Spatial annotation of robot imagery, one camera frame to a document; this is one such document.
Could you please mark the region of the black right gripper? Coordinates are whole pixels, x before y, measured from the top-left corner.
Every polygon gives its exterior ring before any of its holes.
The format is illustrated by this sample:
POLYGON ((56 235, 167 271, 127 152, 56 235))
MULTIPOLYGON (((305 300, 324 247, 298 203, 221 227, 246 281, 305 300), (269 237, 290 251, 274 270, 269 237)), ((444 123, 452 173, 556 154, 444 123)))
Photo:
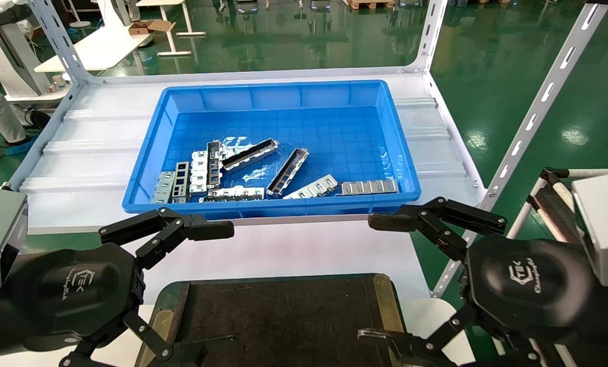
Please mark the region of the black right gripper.
MULTIPOLYGON (((504 234, 506 218, 444 197, 402 205, 394 214, 369 214, 368 225, 380 231, 418 231, 450 259, 464 260, 467 270, 470 306, 462 307, 427 339, 376 328, 358 331, 360 342, 387 346, 399 364, 457 366, 443 348, 474 321, 498 339, 577 339, 597 278, 574 244, 492 234, 504 234), (467 241, 451 225, 486 236, 467 249, 467 241)), ((463 366, 538 365, 539 355, 525 348, 463 366)))

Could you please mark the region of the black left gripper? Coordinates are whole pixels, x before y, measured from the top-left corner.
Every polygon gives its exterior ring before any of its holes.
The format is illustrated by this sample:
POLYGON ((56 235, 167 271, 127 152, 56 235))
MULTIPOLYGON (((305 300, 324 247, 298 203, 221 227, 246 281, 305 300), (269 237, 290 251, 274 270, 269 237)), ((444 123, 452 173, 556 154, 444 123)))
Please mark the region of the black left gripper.
POLYGON ((59 366, 109 366, 92 360, 96 347, 131 332, 154 353, 148 366, 201 366, 210 347, 233 335, 168 344, 137 313, 143 302, 143 270, 152 269, 185 240, 230 239, 231 221, 206 221, 168 207, 143 212, 99 230, 96 249, 61 249, 20 256, 3 286, 3 348, 45 352, 81 341, 59 366), (120 248, 150 237, 136 258, 120 248))

